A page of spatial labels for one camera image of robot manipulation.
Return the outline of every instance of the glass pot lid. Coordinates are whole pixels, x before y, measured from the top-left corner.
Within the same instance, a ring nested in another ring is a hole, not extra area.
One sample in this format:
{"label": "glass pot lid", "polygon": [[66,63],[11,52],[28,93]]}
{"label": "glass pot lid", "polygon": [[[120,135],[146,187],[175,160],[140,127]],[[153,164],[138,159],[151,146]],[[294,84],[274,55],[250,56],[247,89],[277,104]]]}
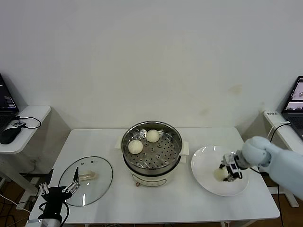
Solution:
{"label": "glass pot lid", "polygon": [[68,186],[79,167],[80,187],[66,202],[72,206],[86,206],[100,199],[109,189],[113,179],[113,169],[104,158],[84,157],[71,164],[62,174],[59,186]]}

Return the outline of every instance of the white table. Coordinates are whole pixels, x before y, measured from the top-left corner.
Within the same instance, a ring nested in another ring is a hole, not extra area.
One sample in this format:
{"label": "white table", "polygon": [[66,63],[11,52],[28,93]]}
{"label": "white table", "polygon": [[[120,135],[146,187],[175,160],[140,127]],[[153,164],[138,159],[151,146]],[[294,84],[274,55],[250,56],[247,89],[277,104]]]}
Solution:
{"label": "white table", "polygon": [[[28,105],[22,106],[19,108],[18,116],[20,117],[35,117],[41,123],[46,118],[51,108],[48,105]],[[38,126],[38,122],[34,119],[24,119],[22,120],[27,123],[29,127]],[[13,128],[14,126],[8,125],[6,129]],[[29,140],[32,138],[37,129],[22,129],[19,135],[12,141],[10,144],[0,144],[0,155],[1,154],[16,154],[23,150]],[[37,193],[37,189],[21,176],[13,166],[11,166],[3,157],[0,156],[0,172],[7,176],[9,179],[16,182],[26,191],[21,197],[20,201],[27,201],[30,195],[35,195]]]}
{"label": "white table", "polygon": [[[50,186],[57,186],[64,170],[82,157],[100,156],[113,168],[113,181],[107,193],[85,207],[70,206],[69,224],[93,223],[186,223],[245,221],[277,218],[280,213],[262,177],[250,171],[247,189],[235,197],[221,197],[201,187],[193,177],[190,159],[204,145],[221,145],[237,150],[243,141],[235,128],[178,128],[189,142],[189,159],[179,164],[174,179],[160,187],[136,187],[120,150],[117,138],[126,129],[72,130],[54,164]],[[29,219],[42,213],[39,197]],[[66,215],[63,206],[61,212]]]}
{"label": "white table", "polygon": [[[268,123],[271,126],[275,125],[275,129],[280,125],[279,124],[280,122],[286,121],[286,119],[277,110],[266,110],[264,111],[263,115],[265,116],[265,119],[268,121]],[[285,125],[277,129],[276,134],[289,150],[292,150],[294,152],[303,155],[303,140],[294,131],[292,126]],[[268,188],[271,194],[278,194],[277,187],[268,187]],[[291,207],[299,207],[296,198],[291,192],[280,187],[280,193],[285,194]]]}

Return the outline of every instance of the white robotic arm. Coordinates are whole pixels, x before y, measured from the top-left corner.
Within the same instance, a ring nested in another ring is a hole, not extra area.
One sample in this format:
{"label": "white robotic arm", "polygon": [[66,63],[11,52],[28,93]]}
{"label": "white robotic arm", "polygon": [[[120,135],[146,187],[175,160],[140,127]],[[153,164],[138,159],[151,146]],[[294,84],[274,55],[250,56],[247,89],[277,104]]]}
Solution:
{"label": "white robotic arm", "polygon": [[262,167],[273,181],[303,200],[303,156],[283,150],[263,137],[253,137],[236,154],[224,155],[220,168],[223,166],[229,172],[227,181],[241,178],[244,169]]}

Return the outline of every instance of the white plate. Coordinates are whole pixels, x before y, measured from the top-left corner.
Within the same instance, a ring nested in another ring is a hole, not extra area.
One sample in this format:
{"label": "white plate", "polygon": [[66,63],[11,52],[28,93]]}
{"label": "white plate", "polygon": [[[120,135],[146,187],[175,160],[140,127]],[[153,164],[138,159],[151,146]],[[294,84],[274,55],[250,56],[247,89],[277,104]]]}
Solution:
{"label": "white plate", "polygon": [[243,178],[234,182],[219,182],[214,178],[214,170],[219,167],[224,154],[231,153],[228,148],[206,146],[195,152],[191,159],[191,169],[196,180],[208,191],[221,196],[234,196],[243,192],[249,182],[249,172],[242,172]]}

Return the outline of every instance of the white shelf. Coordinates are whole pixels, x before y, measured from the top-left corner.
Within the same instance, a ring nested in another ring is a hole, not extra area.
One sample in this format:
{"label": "white shelf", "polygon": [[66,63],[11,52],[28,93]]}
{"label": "white shelf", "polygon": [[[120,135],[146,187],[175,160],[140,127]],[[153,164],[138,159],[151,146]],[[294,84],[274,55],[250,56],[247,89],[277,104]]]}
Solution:
{"label": "white shelf", "polygon": [[[42,122],[50,110],[51,108],[48,105],[28,105],[20,107],[18,116],[35,117]],[[34,119],[24,119],[23,121],[30,127],[36,127],[39,124]],[[0,144],[0,154],[16,154],[21,152],[36,131],[37,129],[21,129],[19,135],[10,144]]]}

